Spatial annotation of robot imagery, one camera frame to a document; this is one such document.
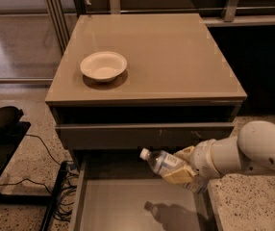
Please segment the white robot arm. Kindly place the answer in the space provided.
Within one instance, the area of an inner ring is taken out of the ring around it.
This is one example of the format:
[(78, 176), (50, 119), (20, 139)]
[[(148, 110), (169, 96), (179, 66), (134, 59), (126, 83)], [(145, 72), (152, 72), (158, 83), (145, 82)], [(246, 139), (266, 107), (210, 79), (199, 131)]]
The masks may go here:
[(170, 184), (207, 184), (227, 174), (275, 175), (275, 124), (256, 120), (235, 137), (208, 140), (175, 153), (185, 161), (162, 178)]

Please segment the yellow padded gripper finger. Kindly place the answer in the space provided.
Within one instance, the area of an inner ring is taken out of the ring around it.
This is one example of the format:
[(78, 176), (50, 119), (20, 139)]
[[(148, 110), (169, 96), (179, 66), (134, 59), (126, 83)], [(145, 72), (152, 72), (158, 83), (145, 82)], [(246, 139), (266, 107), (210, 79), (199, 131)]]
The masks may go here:
[(182, 165), (177, 168), (166, 170), (162, 174), (162, 178), (170, 184), (186, 184), (191, 183), (198, 173), (192, 169), (190, 165)]
[(193, 152), (193, 150), (194, 150), (194, 146), (191, 145), (191, 146), (188, 146), (188, 147), (186, 147), (182, 150), (179, 150), (179, 151), (175, 152), (174, 156), (177, 157), (177, 158), (180, 158), (183, 161), (188, 162), (189, 157), (190, 157), (191, 153)]

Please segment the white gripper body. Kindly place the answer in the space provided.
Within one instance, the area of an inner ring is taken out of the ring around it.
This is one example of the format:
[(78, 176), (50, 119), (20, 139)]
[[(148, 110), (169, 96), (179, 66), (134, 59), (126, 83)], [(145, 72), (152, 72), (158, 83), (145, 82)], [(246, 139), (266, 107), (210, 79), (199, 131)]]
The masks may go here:
[(214, 140), (198, 143), (189, 156), (190, 165), (204, 179), (220, 178), (221, 174), (214, 165), (212, 158), (212, 146)]

